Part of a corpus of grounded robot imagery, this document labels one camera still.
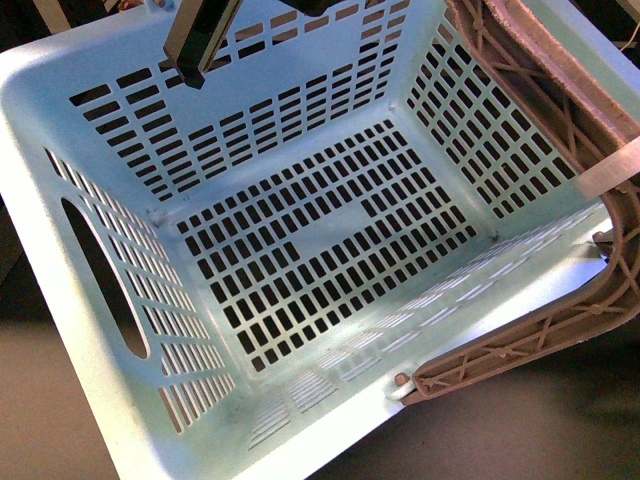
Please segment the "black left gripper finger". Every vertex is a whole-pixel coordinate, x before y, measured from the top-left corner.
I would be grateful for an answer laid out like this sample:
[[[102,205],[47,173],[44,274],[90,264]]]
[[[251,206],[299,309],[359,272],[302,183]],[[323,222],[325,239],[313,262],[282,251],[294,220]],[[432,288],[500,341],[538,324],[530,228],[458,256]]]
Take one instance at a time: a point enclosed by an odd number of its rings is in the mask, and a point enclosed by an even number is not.
[[[241,0],[182,1],[163,50],[167,65],[190,88],[201,89],[204,73],[219,50]]]

